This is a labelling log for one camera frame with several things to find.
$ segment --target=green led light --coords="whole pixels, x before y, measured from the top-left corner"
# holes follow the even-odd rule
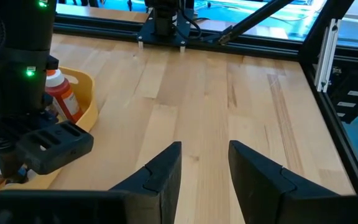
[[[40,5],[40,7],[47,7],[48,6],[45,2],[38,2],[38,4]]]
[[[33,72],[33,71],[26,71],[25,74],[27,75],[27,77],[31,77],[31,76],[35,75],[35,72]]]

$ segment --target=white bracket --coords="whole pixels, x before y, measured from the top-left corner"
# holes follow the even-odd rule
[[[326,32],[324,33],[316,77],[314,78],[314,85],[316,86],[317,91],[322,91],[324,93],[327,92],[340,25],[340,19],[332,19],[329,26],[326,28]]]

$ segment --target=ketchup bottle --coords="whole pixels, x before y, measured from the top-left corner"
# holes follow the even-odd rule
[[[83,112],[78,106],[70,82],[58,70],[47,70],[47,81],[45,91],[53,96],[53,106],[59,112],[60,116],[77,122]]]

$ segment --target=white bottle cap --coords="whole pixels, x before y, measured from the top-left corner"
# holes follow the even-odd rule
[[[47,70],[46,87],[56,87],[65,81],[65,77],[62,72],[58,70]]]

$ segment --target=wooden tabletop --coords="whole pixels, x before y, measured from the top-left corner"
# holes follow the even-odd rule
[[[127,11],[118,11],[112,9],[101,9],[95,7],[83,7],[83,6],[71,6],[65,4],[57,4],[56,11],[60,14],[76,15],[76,16],[90,16],[98,17],[103,19],[117,19],[123,21],[134,21],[134,22],[144,22],[149,16],[146,13],[139,12],[127,12]],[[222,31],[229,26],[233,26],[236,23],[226,22],[226,21],[198,21],[197,24],[202,29],[208,30],[217,30]],[[280,39],[287,39],[287,33],[281,27],[267,27],[256,25],[255,27],[249,29],[245,34],[249,35],[259,35],[264,37],[274,37]]]
[[[353,194],[296,62],[67,35],[54,35],[51,54],[95,78],[100,110],[92,152],[64,167],[51,189],[110,189],[181,141],[176,223],[242,224],[227,160],[236,139]]]

